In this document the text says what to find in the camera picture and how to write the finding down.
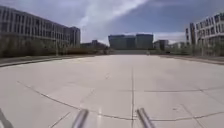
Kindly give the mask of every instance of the distant building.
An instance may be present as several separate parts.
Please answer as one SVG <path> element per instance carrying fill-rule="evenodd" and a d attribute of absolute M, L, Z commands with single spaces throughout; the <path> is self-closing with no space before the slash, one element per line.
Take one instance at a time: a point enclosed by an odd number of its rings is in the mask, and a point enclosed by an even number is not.
<path fill-rule="evenodd" d="M 190 23 L 190 25 L 185 30 L 186 42 L 192 45 L 196 44 L 196 35 L 195 35 L 195 25 Z"/>
<path fill-rule="evenodd" d="M 1 38 L 14 36 L 24 42 L 38 39 L 55 42 L 57 47 L 76 47 L 80 44 L 80 35 L 79 28 L 66 27 L 26 12 L 0 6 Z"/>
<path fill-rule="evenodd" d="M 153 48 L 153 35 L 110 35 L 110 47 L 116 50 L 147 50 Z"/>
<path fill-rule="evenodd" d="M 108 39 L 111 48 L 117 50 L 127 49 L 125 35 L 111 35 Z"/>
<path fill-rule="evenodd" d="M 136 39 L 133 35 L 127 35 L 125 36 L 125 42 L 126 42 L 126 49 L 128 50 L 134 50 L 136 49 Z"/>
<path fill-rule="evenodd" d="M 157 40 L 154 42 L 154 49 L 165 51 L 169 47 L 168 40 Z"/>
<path fill-rule="evenodd" d="M 98 40 L 93 40 L 90 43 L 82 43 L 80 47 L 92 50 L 107 50 L 109 48 L 106 44 L 98 42 Z"/>
<path fill-rule="evenodd" d="M 138 49 L 153 49 L 153 35 L 137 34 L 136 42 Z"/>

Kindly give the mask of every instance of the building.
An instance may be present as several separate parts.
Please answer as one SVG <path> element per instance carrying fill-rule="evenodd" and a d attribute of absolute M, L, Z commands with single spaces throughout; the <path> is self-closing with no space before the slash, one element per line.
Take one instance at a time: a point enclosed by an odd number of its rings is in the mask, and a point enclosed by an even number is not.
<path fill-rule="evenodd" d="M 153 35 L 110 35 L 110 47 L 116 50 L 148 50 L 153 49 Z"/>
<path fill-rule="evenodd" d="M 136 49 L 135 36 L 127 35 L 127 36 L 125 36 L 125 40 L 126 40 L 126 49 L 127 50 L 134 50 L 134 49 Z"/>
<path fill-rule="evenodd" d="M 35 39 L 54 42 L 59 48 L 77 47 L 80 44 L 80 29 L 66 27 L 50 20 L 0 6 L 0 37 L 18 37 L 25 41 Z"/>
<path fill-rule="evenodd" d="M 197 43 L 224 41 L 224 13 L 218 13 L 195 23 Z"/>
<path fill-rule="evenodd" d="M 109 47 L 104 44 L 99 42 L 98 40 L 92 40 L 90 43 L 82 43 L 80 44 L 81 48 L 84 49 L 91 49 L 91 50 L 107 50 Z"/>
<path fill-rule="evenodd" d="M 110 47 L 116 50 L 126 49 L 126 39 L 125 35 L 110 35 L 108 37 Z"/>
<path fill-rule="evenodd" d="M 166 49 L 169 47 L 169 41 L 168 40 L 157 40 L 154 42 L 154 49 L 159 51 L 166 51 Z"/>
<path fill-rule="evenodd" d="M 138 49 L 153 49 L 153 35 L 151 34 L 137 34 L 136 41 Z"/>
<path fill-rule="evenodd" d="M 186 42 L 192 45 L 196 44 L 196 35 L 195 35 L 195 25 L 190 23 L 190 25 L 185 30 Z"/>

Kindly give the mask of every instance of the blue sky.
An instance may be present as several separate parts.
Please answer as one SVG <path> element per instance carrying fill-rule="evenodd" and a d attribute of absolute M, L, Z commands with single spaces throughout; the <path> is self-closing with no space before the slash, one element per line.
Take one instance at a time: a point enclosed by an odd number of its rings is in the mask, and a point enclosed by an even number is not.
<path fill-rule="evenodd" d="M 0 0 L 1 5 L 81 28 L 82 42 L 110 34 L 153 33 L 184 41 L 189 22 L 224 11 L 224 0 Z"/>

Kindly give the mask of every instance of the pavement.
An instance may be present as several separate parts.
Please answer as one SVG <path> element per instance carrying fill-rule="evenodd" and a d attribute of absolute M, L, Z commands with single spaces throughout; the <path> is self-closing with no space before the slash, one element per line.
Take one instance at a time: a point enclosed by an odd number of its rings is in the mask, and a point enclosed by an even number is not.
<path fill-rule="evenodd" d="M 63 59 L 0 68 L 0 108 L 14 128 L 222 128 L 224 66 L 146 55 Z"/>

